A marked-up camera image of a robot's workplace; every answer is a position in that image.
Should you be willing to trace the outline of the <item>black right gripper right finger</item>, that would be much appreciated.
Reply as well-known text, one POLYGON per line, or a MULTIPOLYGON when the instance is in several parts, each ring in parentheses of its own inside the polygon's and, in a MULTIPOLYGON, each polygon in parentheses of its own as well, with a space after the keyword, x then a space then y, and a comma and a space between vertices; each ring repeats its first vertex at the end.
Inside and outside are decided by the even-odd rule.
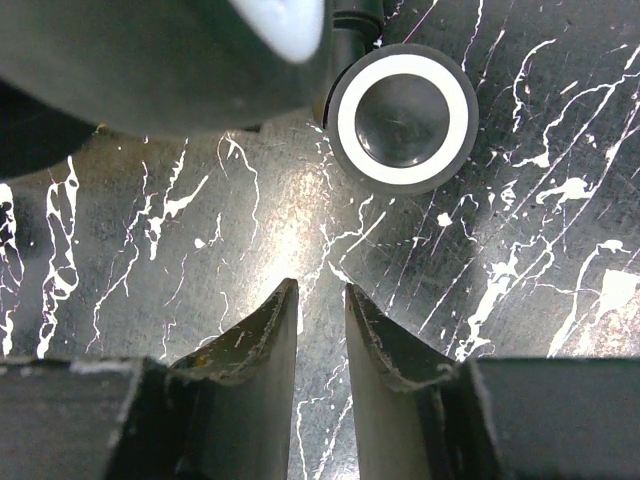
POLYGON ((454 362, 357 285, 345 326, 364 479, 635 479, 635 358, 454 362))

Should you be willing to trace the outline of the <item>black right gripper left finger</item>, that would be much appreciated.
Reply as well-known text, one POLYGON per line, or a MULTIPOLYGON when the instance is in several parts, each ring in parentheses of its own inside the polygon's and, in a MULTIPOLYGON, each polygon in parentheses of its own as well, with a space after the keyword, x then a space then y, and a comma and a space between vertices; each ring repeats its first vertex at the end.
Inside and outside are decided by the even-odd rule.
POLYGON ((148 357, 1 363, 5 479, 283 479, 298 284, 165 365, 148 357))

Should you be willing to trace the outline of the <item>yellow Pikachu suitcase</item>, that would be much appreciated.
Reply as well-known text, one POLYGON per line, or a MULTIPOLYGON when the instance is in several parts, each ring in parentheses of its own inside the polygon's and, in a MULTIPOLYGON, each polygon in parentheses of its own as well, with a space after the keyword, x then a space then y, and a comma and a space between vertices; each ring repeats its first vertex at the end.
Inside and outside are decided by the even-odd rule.
POLYGON ((304 107, 344 171, 420 194, 452 178, 478 131, 450 57, 375 48, 383 1, 5 1, 1 175, 50 167, 105 125, 177 137, 257 131, 304 107))

